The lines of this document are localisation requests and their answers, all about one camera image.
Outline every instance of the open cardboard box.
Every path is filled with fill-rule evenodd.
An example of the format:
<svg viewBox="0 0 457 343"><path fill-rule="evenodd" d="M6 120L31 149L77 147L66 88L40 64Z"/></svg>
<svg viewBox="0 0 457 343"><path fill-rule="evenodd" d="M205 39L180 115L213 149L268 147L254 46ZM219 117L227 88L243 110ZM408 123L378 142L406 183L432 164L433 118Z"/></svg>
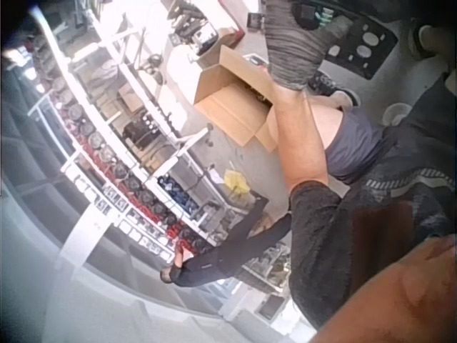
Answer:
<svg viewBox="0 0 457 343"><path fill-rule="evenodd" d="M265 70L222 46L219 64L200 74L194 105L240 146L256 136L268 151L273 151L276 142L266 123L271 106L260 101L255 92L271 102L271 85Z"/></svg>

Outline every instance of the black shorts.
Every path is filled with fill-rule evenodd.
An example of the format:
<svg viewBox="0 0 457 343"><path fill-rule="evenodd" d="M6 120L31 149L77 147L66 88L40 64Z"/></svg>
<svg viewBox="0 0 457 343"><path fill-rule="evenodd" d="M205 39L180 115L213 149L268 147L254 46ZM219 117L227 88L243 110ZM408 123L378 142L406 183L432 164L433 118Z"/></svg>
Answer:
<svg viewBox="0 0 457 343"><path fill-rule="evenodd" d="M373 123L363 110L344 110L335 139L326 149L327 170L345 184L353 184L365 175L400 136L420 134L456 144L456 98L445 87L446 75L422 94L399 126Z"/></svg>

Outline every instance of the sneaker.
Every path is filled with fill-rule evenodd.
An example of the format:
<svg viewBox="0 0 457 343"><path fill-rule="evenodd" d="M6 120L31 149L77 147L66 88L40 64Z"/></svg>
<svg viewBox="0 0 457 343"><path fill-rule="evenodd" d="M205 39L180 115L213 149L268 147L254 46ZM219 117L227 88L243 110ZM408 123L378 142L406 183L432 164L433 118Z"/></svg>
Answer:
<svg viewBox="0 0 457 343"><path fill-rule="evenodd" d="M320 70L316 71L314 76L309 79L308 88L316 95L321 96L330 96L336 91L342 91L350 98L352 106L361 105L361 100L354 91L338 86L328 74Z"/></svg>
<svg viewBox="0 0 457 343"><path fill-rule="evenodd" d="M413 19L411 21L411 28L409 29L408 33L408 47L411 56L417 61L422 59L429 59L435 56L433 52L425 50L421 43L421 30L425 29L427 26L428 25L424 25L417 19Z"/></svg>

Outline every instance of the white container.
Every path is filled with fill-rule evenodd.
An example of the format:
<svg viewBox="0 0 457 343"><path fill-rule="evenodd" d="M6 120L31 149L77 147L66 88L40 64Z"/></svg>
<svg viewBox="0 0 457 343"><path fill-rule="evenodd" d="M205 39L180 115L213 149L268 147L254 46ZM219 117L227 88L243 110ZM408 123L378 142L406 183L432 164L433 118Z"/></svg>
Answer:
<svg viewBox="0 0 457 343"><path fill-rule="evenodd" d="M390 105L383 114L383 124L385 126L397 126L406 118L413 107L403 102Z"/></svg>

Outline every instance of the shirt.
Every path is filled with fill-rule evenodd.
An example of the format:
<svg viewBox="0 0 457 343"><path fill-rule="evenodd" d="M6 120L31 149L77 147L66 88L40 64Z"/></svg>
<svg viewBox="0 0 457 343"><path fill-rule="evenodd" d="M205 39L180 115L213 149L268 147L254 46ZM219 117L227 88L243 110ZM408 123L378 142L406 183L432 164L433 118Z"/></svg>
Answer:
<svg viewBox="0 0 457 343"><path fill-rule="evenodd" d="M344 198L319 182L304 182L292 192L289 286L315 328L349 297L356 211L407 202L413 220L408 250L431 235L455 232L455 149L411 132L400 136Z"/></svg>

